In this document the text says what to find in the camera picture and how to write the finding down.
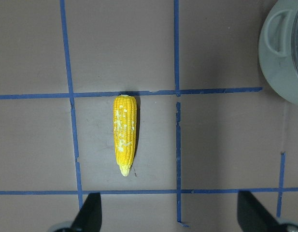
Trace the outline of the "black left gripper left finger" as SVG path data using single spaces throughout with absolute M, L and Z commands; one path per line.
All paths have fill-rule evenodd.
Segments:
M 71 225 L 73 232 L 99 232 L 101 229 L 101 196 L 90 193 Z

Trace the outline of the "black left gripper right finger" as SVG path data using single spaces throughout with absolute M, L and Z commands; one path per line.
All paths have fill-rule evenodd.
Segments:
M 237 221 L 243 232 L 287 231 L 287 225 L 279 223 L 250 191 L 238 192 Z

